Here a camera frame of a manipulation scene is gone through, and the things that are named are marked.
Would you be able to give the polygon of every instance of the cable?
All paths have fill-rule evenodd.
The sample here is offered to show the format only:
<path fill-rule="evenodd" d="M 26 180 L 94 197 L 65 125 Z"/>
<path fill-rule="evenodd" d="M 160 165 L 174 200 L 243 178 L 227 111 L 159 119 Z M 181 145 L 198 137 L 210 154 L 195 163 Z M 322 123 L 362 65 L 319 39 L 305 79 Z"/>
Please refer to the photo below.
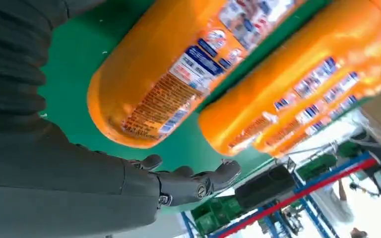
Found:
<path fill-rule="evenodd" d="M 380 193 L 375 193 L 375 192 L 371 192 L 363 187 L 361 187 L 360 185 L 356 184 L 355 182 L 351 182 L 350 183 L 350 189 L 356 191 L 357 189 L 360 189 L 362 192 L 366 192 L 368 193 L 370 196 L 375 196 L 375 197 L 380 197 L 381 194 Z"/>
<path fill-rule="evenodd" d="M 328 144 L 326 144 L 326 145 L 319 146 L 319 147 L 314 147 L 314 148 L 310 148 L 310 149 L 294 151 L 294 152 L 287 153 L 287 154 L 285 154 L 284 156 L 289 156 L 289 155 L 294 155 L 294 154 L 305 153 L 305 152 L 309 152 L 309 151 L 313 151 L 313 150 L 319 150 L 319 149 L 323 149 L 323 148 L 329 147 L 330 145 L 332 145 L 332 144 L 331 144 L 331 143 L 328 143 Z"/>

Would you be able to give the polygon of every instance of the metal rack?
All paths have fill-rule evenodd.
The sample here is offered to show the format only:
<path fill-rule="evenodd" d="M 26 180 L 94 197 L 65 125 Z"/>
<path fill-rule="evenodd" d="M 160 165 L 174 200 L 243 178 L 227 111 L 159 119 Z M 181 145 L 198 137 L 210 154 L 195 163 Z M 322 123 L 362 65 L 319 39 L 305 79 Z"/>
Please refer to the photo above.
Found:
<path fill-rule="evenodd" d="M 318 229 L 322 238 L 339 238 L 335 229 L 332 227 L 332 225 L 327 220 L 325 215 L 319 209 L 318 205 L 315 203 L 315 201 L 310 196 L 310 193 L 326 186 L 327 184 L 336 182 L 339 179 L 350 175 L 351 173 L 355 173 L 356 171 L 366 169 L 366 168 L 371 167 L 375 164 L 376 164 L 376 160 L 368 152 L 366 152 L 365 154 L 363 154 L 363 155 L 361 155 L 355 159 L 349 160 L 348 162 L 334 168 L 332 171 L 324 173 L 321 176 L 319 176 L 317 179 L 314 179 L 314 180 L 309 181 L 307 183 L 304 183 L 296 173 L 293 173 L 293 178 L 295 179 L 295 182 L 297 185 L 297 188 L 294 191 L 294 193 L 295 193 L 294 196 L 292 196 L 292 197 L 290 197 L 290 198 L 288 198 L 288 199 L 286 199 L 286 200 L 284 200 L 284 201 L 282 201 L 276 205 L 269 206 L 266 209 L 259 208 L 255 213 L 253 213 L 253 214 L 251 214 L 251 215 L 249 215 L 243 219 L 240 219 L 238 222 L 230 224 L 228 227 L 226 227 L 220 231 L 217 231 L 217 232 L 214 232 L 214 233 L 208 235 L 208 237 L 209 238 L 224 238 L 228 235 L 231 235 L 235 232 L 238 232 L 241 229 L 244 229 L 247 225 L 250 225 L 257 220 L 264 218 L 267 225 L 268 225 L 268 221 L 270 223 L 268 225 L 268 227 L 271 226 L 270 231 L 271 231 L 271 234 L 273 235 L 273 237 L 278 238 L 279 234 L 278 234 L 275 226 L 271 225 L 271 221 L 270 221 L 270 219 L 268 219 L 267 216 L 274 213 L 274 212 L 277 212 L 280 208 L 283 208 L 283 207 L 290 205 L 291 203 L 293 203 L 297 200 L 300 200 L 302 206 L 306 209 L 309 217 L 311 218 L 312 222 L 315 224 L 315 226 Z M 323 221 L 323 223 L 330 230 L 330 233 L 332 236 L 330 236 L 330 234 L 326 231 L 326 229 L 322 225 L 319 218 Z M 190 219 L 187 217 L 184 218 L 184 220 L 185 220 L 185 224 L 190 221 Z M 283 221 L 279 220 L 279 223 L 283 227 L 285 227 L 285 225 L 283 224 Z M 187 228 L 188 227 L 189 227 L 188 231 L 190 232 L 190 237 L 193 238 L 194 235 L 193 235 L 193 232 L 191 230 L 191 226 L 189 224 L 187 225 Z M 288 230 L 284 231 L 284 232 L 287 236 L 290 235 L 290 232 Z"/>

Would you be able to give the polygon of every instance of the barcode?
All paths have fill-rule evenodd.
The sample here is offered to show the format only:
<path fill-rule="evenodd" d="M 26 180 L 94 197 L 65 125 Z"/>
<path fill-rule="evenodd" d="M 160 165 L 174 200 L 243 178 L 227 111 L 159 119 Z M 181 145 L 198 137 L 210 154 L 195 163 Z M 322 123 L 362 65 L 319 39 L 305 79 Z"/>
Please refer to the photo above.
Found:
<path fill-rule="evenodd" d="M 187 111 L 178 110 L 159 130 L 160 133 L 169 133 L 176 124 L 186 116 Z"/>
<path fill-rule="evenodd" d="M 193 67 L 193 62 L 190 59 L 183 57 L 183 60 L 186 62 L 187 65 L 189 65 L 190 67 Z"/>

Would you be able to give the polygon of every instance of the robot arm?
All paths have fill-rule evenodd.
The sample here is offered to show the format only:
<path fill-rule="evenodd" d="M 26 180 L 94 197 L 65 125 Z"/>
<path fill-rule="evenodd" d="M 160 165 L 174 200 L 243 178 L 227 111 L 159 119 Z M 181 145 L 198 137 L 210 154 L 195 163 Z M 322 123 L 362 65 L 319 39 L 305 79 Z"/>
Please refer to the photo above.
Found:
<path fill-rule="evenodd" d="M 52 30 L 102 0 L 0 0 L 0 238 L 108 235 L 152 223 L 229 186 L 236 162 L 215 172 L 150 173 L 136 162 L 71 144 L 41 119 Z"/>

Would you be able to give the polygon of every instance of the orange detergent bottle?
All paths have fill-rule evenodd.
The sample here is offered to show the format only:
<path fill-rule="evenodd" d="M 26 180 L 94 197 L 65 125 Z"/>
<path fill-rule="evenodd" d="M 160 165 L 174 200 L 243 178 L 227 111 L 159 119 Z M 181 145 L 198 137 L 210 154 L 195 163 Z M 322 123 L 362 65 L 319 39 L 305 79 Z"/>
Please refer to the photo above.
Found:
<path fill-rule="evenodd" d="M 380 55 L 380 57 L 375 58 L 373 65 L 365 65 L 365 68 L 359 70 L 358 73 L 349 73 L 340 83 L 328 90 L 320 99 L 327 103 L 326 110 L 320 112 L 309 123 L 287 134 L 269 152 L 271 156 L 276 158 L 283 156 L 298 143 L 338 118 L 358 100 L 363 97 L 375 96 L 381 92 L 381 44 L 377 42 L 374 47 L 369 48 L 369 52 L 379 52 L 376 56 Z"/>
<path fill-rule="evenodd" d="M 117 143 L 158 144 L 300 2 L 157 0 L 91 79 L 91 118 Z"/>
<path fill-rule="evenodd" d="M 199 125 L 211 146 L 229 156 L 250 144 L 270 153 L 330 107 L 322 98 L 342 80 L 355 79 L 341 88 L 350 91 L 362 68 L 362 78 L 371 76 L 369 69 L 380 72 L 380 2 L 334 1 L 208 106 Z"/>

